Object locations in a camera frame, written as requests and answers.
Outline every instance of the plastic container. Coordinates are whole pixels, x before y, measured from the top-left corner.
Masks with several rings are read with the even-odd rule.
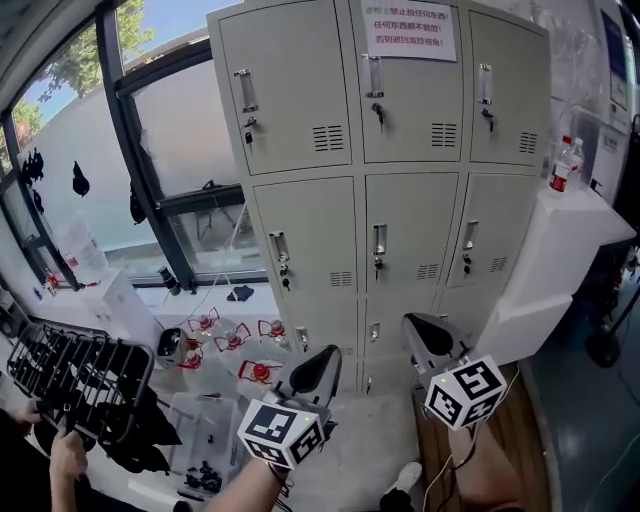
[[[238,405],[235,400],[176,393],[169,421],[182,441],[168,459],[175,487],[183,495],[206,501],[217,493],[187,485],[187,475],[202,478],[200,470],[206,463],[220,476],[222,490],[240,471],[244,446],[237,436],[242,421]]]
[[[560,153],[553,162],[549,186],[556,194],[564,193],[571,173],[571,137],[562,137]]]
[[[62,257],[81,283],[99,283],[109,271],[107,257],[79,212],[56,232],[55,238]]]
[[[582,149],[582,139],[577,137],[571,147],[571,173],[569,174],[567,187],[572,190],[580,187],[583,167],[584,151]]]

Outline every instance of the locker door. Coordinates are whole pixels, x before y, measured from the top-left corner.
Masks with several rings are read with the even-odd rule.
[[[346,356],[357,357],[358,307],[355,298],[285,300],[287,320],[298,348],[337,345]]]
[[[352,0],[365,162],[460,160],[462,134],[462,50],[458,9],[451,8],[457,62],[399,57],[371,60],[362,7]],[[382,97],[371,96],[373,82],[382,83]],[[384,111],[380,130],[379,104]]]
[[[548,39],[485,14],[470,12],[469,17],[474,61],[471,161],[537,165],[551,108]],[[484,110],[494,117],[485,117]]]
[[[353,296],[356,236],[353,179],[334,178],[255,187],[276,273],[287,270],[283,296]]]
[[[367,395],[381,395],[394,391],[409,391],[417,375],[409,355],[366,359],[362,392]]]
[[[438,315],[465,334],[465,345],[472,347],[478,341],[499,296],[499,288],[485,284],[451,288],[444,292]]]
[[[428,291],[417,295],[367,299],[364,355],[371,358],[404,354],[400,330],[402,317],[406,313],[428,313],[434,297],[435,291]]]
[[[251,174],[351,163],[340,39],[332,0],[288,3],[220,21]]]
[[[449,285],[500,280],[508,272],[527,230],[537,181],[536,176],[469,175]]]
[[[438,284],[457,183],[457,173],[367,176],[367,291]],[[384,264],[377,279],[376,258]]]

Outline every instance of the dish rack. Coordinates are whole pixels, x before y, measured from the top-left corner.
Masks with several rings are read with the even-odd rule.
[[[31,324],[11,352],[7,374],[27,397],[38,401],[44,420],[58,426],[64,418],[67,430],[75,428],[99,443],[117,444],[134,427],[134,412],[153,362],[146,345]],[[109,415],[123,404],[127,426],[114,437]]]

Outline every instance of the locker handle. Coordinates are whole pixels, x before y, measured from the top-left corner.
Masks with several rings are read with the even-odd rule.
[[[489,64],[480,64],[478,70],[478,103],[491,105],[491,92],[493,89],[493,69]]]
[[[382,59],[367,53],[362,54],[362,66],[364,67],[363,76],[369,83],[365,89],[369,92],[365,93],[367,98],[383,98],[384,87],[382,85]]]
[[[463,251],[470,251],[473,249],[473,244],[476,241],[476,235],[478,234],[478,221],[470,220],[467,222],[467,232],[464,235],[464,243],[462,244]]]
[[[374,322],[369,326],[369,337],[371,343],[375,343],[380,337],[380,322]]]
[[[273,242],[273,249],[276,253],[276,258],[278,258],[278,261],[289,261],[289,249],[287,248],[287,241],[284,238],[284,232],[272,231],[271,233],[269,233],[269,237]]]
[[[309,334],[306,327],[294,327],[298,341],[302,343],[302,351],[309,350]]]
[[[240,87],[242,88],[242,97],[244,101],[242,111],[246,114],[248,112],[255,112],[258,110],[256,94],[253,90],[253,82],[251,81],[251,70],[239,69],[233,73],[233,76],[240,79]]]
[[[387,225],[374,224],[373,228],[373,250],[374,256],[382,256],[387,252]]]

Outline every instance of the human hand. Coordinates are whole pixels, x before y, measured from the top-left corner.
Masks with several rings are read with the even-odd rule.
[[[33,425],[39,423],[42,420],[40,414],[38,413],[36,402],[33,400],[30,400],[27,407],[25,407],[23,410],[14,413],[13,419],[16,421],[18,430],[24,437],[29,435]]]
[[[75,480],[84,474],[87,465],[87,454],[78,433],[58,432],[51,445],[51,479]]]

